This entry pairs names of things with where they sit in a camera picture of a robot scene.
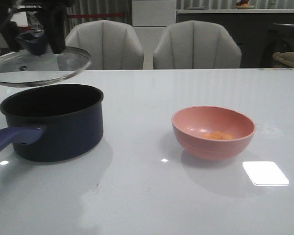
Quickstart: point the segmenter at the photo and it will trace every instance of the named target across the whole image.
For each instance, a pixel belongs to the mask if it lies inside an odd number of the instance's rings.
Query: pot
[[[0,110],[7,128],[0,130],[0,151],[13,143],[15,152],[35,162],[70,159],[95,147],[103,135],[101,90],[60,84],[16,93]]]

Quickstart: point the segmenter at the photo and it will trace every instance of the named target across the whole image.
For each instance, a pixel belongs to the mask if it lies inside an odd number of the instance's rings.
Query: white chair
[[[239,68],[241,50],[216,23],[185,21],[167,26],[153,53],[154,69]]]
[[[93,21],[75,26],[66,46],[88,51],[88,70],[141,70],[144,53],[134,28],[114,21]]]

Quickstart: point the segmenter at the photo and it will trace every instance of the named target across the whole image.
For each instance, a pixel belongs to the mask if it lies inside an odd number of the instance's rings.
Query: white table
[[[61,163],[0,152],[0,235],[294,235],[294,70],[85,71],[62,83],[103,91],[104,137]],[[21,90],[0,86],[0,103]],[[171,116],[193,105],[252,118],[247,149],[224,162],[183,151]],[[275,162],[289,185],[255,186],[245,161]]]

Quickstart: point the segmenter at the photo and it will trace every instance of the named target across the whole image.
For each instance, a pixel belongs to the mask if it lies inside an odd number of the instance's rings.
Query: robotic arm
[[[0,0],[0,33],[11,51],[19,51],[21,45],[31,54],[39,55],[36,49],[42,47],[41,42],[49,43],[54,54],[65,49],[64,18],[66,7],[72,6],[74,0]],[[19,5],[35,5],[35,8],[18,8]],[[43,32],[20,34],[15,22],[10,19],[14,13],[35,11],[36,18],[43,27]]]

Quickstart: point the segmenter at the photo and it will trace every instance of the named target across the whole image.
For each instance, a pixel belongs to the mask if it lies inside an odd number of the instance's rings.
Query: bowl
[[[234,110],[193,106],[172,116],[175,137],[190,154],[208,160],[225,160],[240,154],[255,133],[255,124]]]

